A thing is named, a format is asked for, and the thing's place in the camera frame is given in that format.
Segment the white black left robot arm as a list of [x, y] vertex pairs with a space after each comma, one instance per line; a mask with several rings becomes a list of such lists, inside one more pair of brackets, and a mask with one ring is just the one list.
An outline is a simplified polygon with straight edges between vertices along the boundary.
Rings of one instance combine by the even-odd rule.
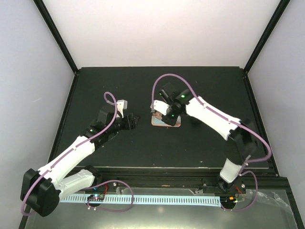
[[34, 212], [45, 217], [67, 196], [81, 189], [98, 190], [102, 186], [102, 178], [93, 166], [86, 166], [71, 176], [68, 174], [119, 131], [129, 131], [136, 127], [140, 117], [133, 113], [124, 114], [126, 108], [127, 102], [124, 100], [117, 102], [114, 108], [110, 105], [102, 108], [97, 119], [54, 160], [38, 170], [30, 168], [26, 171], [20, 193], [21, 209], [29, 206]]

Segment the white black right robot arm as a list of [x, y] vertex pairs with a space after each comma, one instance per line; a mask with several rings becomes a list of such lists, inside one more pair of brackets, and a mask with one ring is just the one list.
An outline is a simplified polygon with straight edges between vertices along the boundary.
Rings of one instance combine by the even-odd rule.
[[188, 115], [208, 125], [226, 141], [226, 160], [216, 185], [220, 192], [228, 192], [234, 187], [242, 167], [258, 148], [255, 137], [245, 130], [253, 123], [248, 119], [241, 121], [210, 106], [203, 98], [195, 97], [190, 89], [177, 91], [170, 83], [159, 91], [159, 95], [162, 100], [154, 100], [151, 108], [163, 123], [175, 126], [182, 114]]

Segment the pink glasses case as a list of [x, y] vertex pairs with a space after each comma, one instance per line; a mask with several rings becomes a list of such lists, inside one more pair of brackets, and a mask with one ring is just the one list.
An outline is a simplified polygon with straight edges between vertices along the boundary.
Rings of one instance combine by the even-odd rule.
[[180, 127], [181, 126], [181, 117], [178, 116], [176, 124], [174, 126], [166, 124], [162, 121], [162, 114], [159, 112], [152, 113], [151, 124], [153, 126], [160, 126], [160, 127]]

